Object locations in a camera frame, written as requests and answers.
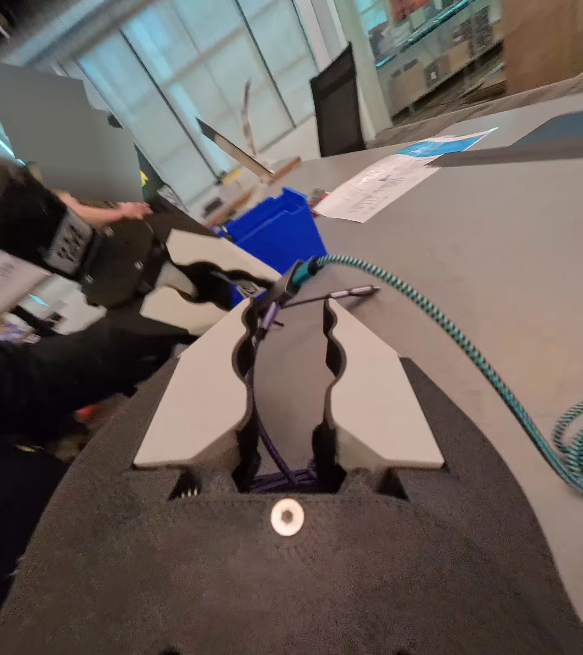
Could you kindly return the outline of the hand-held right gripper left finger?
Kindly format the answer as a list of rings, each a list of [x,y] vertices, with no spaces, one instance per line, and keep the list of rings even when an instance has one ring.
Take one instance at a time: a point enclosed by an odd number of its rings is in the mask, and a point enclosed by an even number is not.
[[[138,470],[224,470],[246,487],[261,461],[253,391],[258,328],[254,299],[244,299],[186,348],[133,459]]]

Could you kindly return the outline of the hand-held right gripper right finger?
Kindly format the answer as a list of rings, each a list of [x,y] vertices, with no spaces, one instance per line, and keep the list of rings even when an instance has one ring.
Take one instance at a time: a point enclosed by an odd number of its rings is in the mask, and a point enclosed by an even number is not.
[[[323,303],[325,363],[333,380],[313,432],[322,484],[354,470],[439,470],[444,456],[398,353],[336,300]]]

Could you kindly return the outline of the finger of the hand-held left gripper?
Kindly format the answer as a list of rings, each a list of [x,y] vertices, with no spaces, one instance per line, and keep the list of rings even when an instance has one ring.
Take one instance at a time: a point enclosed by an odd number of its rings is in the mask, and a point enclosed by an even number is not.
[[[218,271],[163,266],[140,306],[139,315],[199,337],[232,309],[232,285]]]
[[[262,288],[281,278],[277,270],[218,236],[171,230],[165,246],[172,263],[185,271],[219,273],[232,283],[252,282]]]

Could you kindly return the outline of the grey usb hub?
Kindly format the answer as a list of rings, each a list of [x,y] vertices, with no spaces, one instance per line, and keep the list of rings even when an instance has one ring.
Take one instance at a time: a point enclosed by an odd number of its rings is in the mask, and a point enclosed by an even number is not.
[[[366,285],[346,290],[338,290],[317,297],[296,300],[301,287],[319,273],[320,258],[313,257],[297,261],[266,293],[256,301],[259,327],[267,332],[277,320],[279,311],[285,307],[296,307],[329,299],[369,298],[380,291],[380,286]]]

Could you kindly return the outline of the person's left hand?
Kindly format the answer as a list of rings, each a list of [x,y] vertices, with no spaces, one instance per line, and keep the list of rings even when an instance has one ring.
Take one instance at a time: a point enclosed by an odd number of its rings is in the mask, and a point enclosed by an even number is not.
[[[155,374],[176,350],[197,339],[188,333],[140,333],[107,323],[99,347],[102,380],[111,383],[114,391],[131,395],[133,389]]]

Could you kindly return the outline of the blue plastic bin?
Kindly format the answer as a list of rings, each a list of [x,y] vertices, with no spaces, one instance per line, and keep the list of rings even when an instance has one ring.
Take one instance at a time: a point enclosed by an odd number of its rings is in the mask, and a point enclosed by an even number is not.
[[[290,188],[211,230],[280,275],[297,261],[327,255],[306,196]]]

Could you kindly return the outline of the printed paper leaflet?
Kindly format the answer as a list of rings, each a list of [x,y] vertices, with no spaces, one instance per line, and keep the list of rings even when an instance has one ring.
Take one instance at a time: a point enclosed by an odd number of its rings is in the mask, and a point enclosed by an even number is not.
[[[434,165],[437,160],[467,151],[495,130],[431,137],[410,144],[329,192],[314,212],[321,217],[365,223],[438,172],[441,167]]]

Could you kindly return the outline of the black high-back chair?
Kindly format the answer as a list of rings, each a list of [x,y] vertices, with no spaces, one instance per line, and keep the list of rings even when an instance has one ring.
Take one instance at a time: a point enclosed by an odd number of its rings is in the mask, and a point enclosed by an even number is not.
[[[310,80],[320,156],[363,151],[357,72],[352,44]]]

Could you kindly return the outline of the black tape strip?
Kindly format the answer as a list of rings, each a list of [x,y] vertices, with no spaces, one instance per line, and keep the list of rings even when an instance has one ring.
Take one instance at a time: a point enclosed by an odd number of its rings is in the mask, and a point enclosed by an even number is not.
[[[583,137],[502,148],[450,152],[427,164],[435,168],[583,159]]]

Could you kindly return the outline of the plywood cabinet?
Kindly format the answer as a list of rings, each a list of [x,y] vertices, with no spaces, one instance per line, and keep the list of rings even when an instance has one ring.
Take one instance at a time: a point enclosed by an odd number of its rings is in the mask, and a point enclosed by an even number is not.
[[[583,1],[502,1],[509,95],[583,72]]]

